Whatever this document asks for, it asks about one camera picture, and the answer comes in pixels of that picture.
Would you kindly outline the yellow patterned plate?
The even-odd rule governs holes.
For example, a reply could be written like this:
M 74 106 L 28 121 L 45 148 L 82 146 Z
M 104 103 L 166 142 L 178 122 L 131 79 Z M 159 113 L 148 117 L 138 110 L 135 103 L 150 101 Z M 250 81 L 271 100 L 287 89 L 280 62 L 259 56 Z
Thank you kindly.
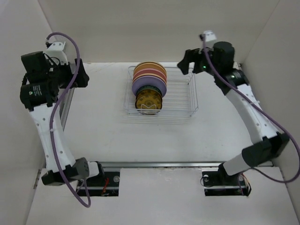
M 149 91 L 148 93 L 143 91 L 135 100 L 135 108 L 141 114 L 154 115 L 161 111 L 163 106 L 162 97 L 155 91 Z
M 136 95 L 138 96 L 141 92 L 149 92 L 149 91 L 155 91 L 157 92 L 160 96 L 162 96 L 162 92 L 160 91 L 159 88 L 155 87 L 155 86 L 152 86 L 152 85 L 144 85 L 142 86 L 141 88 L 138 89 Z

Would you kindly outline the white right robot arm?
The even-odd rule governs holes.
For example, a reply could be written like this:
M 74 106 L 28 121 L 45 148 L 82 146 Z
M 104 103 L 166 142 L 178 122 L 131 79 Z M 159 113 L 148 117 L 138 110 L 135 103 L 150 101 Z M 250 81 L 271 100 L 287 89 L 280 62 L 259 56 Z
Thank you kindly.
M 229 99 L 242 118 L 252 145 L 244 148 L 234 158 L 218 167 L 217 179 L 227 185 L 239 173 L 271 161 L 282 153 L 289 142 L 286 133 L 280 133 L 264 115 L 258 112 L 249 81 L 242 70 L 234 68 L 235 49 L 229 42 L 216 42 L 212 48 L 188 49 L 177 67 L 188 74 L 189 64 L 194 63 L 193 73 L 207 72 Z

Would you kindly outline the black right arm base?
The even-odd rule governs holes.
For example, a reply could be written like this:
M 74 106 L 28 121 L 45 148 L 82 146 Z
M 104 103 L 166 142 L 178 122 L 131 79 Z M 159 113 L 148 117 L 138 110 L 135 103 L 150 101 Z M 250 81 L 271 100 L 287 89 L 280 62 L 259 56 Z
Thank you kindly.
M 252 192 L 252 187 L 244 174 L 234 175 L 226 180 L 218 171 L 202 171 L 200 184 L 205 196 L 245 196 Z

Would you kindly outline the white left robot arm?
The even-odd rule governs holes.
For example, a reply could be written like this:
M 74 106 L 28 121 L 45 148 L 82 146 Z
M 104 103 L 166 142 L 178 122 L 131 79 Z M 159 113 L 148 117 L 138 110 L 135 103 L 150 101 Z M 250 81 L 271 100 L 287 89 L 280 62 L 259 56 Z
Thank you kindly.
M 44 185 L 60 186 L 66 181 L 89 179 L 94 186 L 104 183 L 102 165 L 82 157 L 75 159 L 68 148 L 60 120 L 59 90 L 66 88 L 73 76 L 71 68 L 43 51 L 21 56 L 25 67 L 20 100 L 38 130 L 44 149 L 47 172 Z

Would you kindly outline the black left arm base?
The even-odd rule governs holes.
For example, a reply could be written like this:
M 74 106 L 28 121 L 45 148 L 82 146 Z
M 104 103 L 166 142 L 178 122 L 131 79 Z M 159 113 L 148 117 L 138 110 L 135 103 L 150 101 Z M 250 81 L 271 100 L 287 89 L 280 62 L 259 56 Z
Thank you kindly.
M 103 167 L 98 163 L 99 174 L 87 179 L 87 189 L 91 197 L 119 196 L 120 168 Z

